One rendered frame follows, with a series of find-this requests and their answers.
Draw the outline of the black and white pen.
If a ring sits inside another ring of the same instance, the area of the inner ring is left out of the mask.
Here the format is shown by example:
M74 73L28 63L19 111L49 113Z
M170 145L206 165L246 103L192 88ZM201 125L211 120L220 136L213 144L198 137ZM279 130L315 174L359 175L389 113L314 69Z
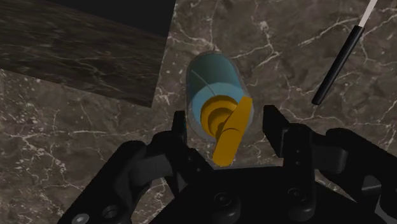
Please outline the black and white pen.
M361 20L358 25L355 25L351 32L349 33L346 41L344 42L342 48L340 49L338 55L336 56L333 64L331 65L329 71L327 72L326 76L324 77L323 81L321 82L317 92L315 93L314 97L312 98L311 103L313 105L320 105L326 94L330 90L331 86L333 85L334 81L336 80L339 72L342 70L344 64L346 63L347 59L349 58L350 54L354 50L357 42L359 41L360 37L362 36L365 30L365 24L370 17L371 12L375 8L378 0L370 0L368 3L366 10L361 17Z

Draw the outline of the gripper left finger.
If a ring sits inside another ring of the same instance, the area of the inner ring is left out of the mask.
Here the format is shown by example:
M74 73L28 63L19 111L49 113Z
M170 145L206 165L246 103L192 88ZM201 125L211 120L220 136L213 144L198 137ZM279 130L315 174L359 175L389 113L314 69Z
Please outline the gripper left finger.
M130 217L152 181L168 178L180 193L203 180L212 167L187 145L185 111L174 113L172 128L150 144L127 141L112 154L57 224L132 224Z

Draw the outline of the blue bottle with yellow pump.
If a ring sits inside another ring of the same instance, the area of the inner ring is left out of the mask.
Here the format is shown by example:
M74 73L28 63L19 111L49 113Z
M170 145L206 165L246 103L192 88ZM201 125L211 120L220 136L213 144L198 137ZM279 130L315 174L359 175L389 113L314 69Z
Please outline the blue bottle with yellow pump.
M229 166L253 120L253 99L237 66L219 52L196 56L186 70L189 127L214 143L212 161Z

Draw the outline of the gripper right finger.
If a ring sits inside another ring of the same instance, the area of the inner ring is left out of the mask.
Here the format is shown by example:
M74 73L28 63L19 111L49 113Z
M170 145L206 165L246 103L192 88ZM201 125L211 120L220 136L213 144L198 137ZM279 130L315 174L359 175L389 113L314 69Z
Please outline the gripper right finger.
M274 105L262 131L283 159L269 224L397 224L396 156L349 129L291 123Z

